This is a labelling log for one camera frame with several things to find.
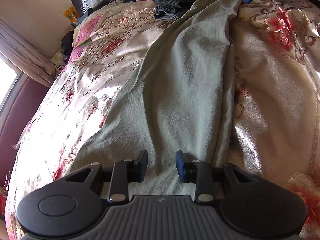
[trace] curtain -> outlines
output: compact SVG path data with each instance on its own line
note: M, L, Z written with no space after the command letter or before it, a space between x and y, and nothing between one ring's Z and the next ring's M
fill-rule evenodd
M14 65L42 85L50 87L54 81L54 64L1 19L0 58L10 67L14 68Z

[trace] floral bedspread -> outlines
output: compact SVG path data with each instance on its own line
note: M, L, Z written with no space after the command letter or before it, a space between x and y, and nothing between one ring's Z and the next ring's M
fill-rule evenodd
M115 2L74 32L70 62L24 134L5 218L10 240L28 193L63 176L103 125L114 98L172 21L151 0ZM293 191L307 205L303 239L320 236L320 10L307 0L255 0L230 23L237 73L228 161Z

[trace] ribbed grip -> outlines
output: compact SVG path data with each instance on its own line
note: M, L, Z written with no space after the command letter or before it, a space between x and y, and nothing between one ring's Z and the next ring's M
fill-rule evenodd
M23 240L37 240L26 235ZM211 206L190 196L134 196L112 206L97 226L72 240L249 240L233 231ZM298 236L287 239L298 240Z

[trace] wall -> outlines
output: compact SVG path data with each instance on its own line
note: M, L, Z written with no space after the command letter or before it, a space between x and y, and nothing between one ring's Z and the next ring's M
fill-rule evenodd
M70 0L0 0L0 17L47 57L59 50L73 28L62 16Z

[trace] windowsill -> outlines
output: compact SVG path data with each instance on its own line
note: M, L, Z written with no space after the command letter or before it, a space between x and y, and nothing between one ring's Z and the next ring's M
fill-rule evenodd
M18 74L15 80L13 81L11 87L8 89L7 94L5 95L3 101L0 105L0 134L2 127L7 119L7 116L12 108L12 105L17 98L21 88L28 79L28 76L24 73Z

